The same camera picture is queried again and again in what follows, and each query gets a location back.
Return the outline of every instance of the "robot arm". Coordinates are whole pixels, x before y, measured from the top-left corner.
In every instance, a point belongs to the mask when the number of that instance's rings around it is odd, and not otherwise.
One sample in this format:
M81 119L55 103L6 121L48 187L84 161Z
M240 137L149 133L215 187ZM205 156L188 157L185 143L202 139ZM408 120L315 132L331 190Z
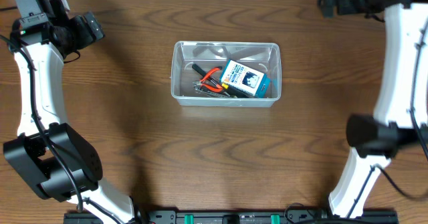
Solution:
M424 36L421 31L428 21L426 2L320 1L326 17L332 17L331 6L335 4L338 5L339 15L371 14L385 9L387 33L383 80L373 117L352 115L348 120L346 137L351 146L350 153L339 183L328 199L334 215L350 218L361 216L364 202L381 173L375 167L386 168L398 149L418 141L409 114L411 108L415 108L419 126L427 123L428 51L423 46L419 47L426 42L426 39L421 39ZM418 51L421 51L419 65ZM414 106L411 106L413 82L415 96Z
M64 58L104 37L91 13L68 19L66 0L16 0L22 29L15 28L11 41L32 61L35 103L49 141L71 170L84 199L84 208L104 224L140 223L132 199L102 178L100 158L94 147L69 125L62 93ZM15 52L21 76L22 113L18 138L3 145L11 166L42 199L78 203L68 176L55 158L39 159L46 152L32 118L30 77L25 58Z

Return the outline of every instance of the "red-handled pliers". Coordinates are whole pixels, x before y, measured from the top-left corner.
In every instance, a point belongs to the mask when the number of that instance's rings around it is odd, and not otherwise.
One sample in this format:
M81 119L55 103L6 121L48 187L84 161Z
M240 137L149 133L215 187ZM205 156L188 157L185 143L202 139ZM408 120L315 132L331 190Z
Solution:
M218 67L215 67L212 70L209 70L208 73L201 79L201 86L204 86L208 90L215 92L215 93L220 93L220 92L224 91L223 87L221 87L221 85L215 81L211 81L211 83L215 84L215 87L210 86L208 84L204 84L204 81L209 79L211 77L211 74L214 74L215 72L217 72L219 70L221 70L221 68L218 68Z

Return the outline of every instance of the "wooden tabletop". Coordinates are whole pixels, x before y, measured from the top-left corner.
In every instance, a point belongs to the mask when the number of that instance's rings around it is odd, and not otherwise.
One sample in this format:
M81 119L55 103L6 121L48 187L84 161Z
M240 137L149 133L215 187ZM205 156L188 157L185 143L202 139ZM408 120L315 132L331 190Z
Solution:
M93 11L106 33L63 71L70 125L98 151L104 178L147 208L326 206L348 156L346 120L370 114L379 94L382 23L361 15L323 19L316 0L68 3L73 15ZM18 17L0 13L0 33L9 35ZM170 86L180 40L277 43L281 99L271 108L181 107ZM17 65L0 43L1 142L16 138L20 94ZM425 191L420 146L401 151L388 171L405 190ZM0 180L2 223L62 223L75 209L37 198L3 157ZM366 207L394 208L401 223L428 220L426 203L404 199L384 177Z

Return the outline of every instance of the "plastic container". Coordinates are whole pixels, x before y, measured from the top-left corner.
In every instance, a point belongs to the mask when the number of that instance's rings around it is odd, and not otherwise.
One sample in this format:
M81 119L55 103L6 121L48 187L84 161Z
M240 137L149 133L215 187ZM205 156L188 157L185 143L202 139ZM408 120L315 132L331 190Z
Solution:
M264 98L216 98L197 92L193 82L201 79L192 64L208 72L233 60L267 74L271 83ZM219 79L221 71L213 74ZM275 43L179 41L174 47L171 94L182 106L270 107L281 97L281 57Z

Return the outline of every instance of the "wooden table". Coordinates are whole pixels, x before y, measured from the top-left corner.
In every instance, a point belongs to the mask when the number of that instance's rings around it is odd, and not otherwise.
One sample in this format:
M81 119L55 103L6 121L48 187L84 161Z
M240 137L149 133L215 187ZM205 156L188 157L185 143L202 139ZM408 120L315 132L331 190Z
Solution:
M371 113L385 54L385 27L363 16L323 19L316 0L68 0L93 11L106 33L67 64L70 124L98 151L104 177L149 209L285 209L325 205L344 168L346 119ZM3 0L2 7L13 5ZM0 13L9 35L17 11ZM282 97L271 108L181 107L171 97L180 40L277 43ZM0 43L0 141L16 137L20 81ZM420 146L388 168L422 193ZM68 203L42 201L0 158L0 222L62 223ZM401 223L428 220L426 203L398 195L384 177L366 207L395 208Z

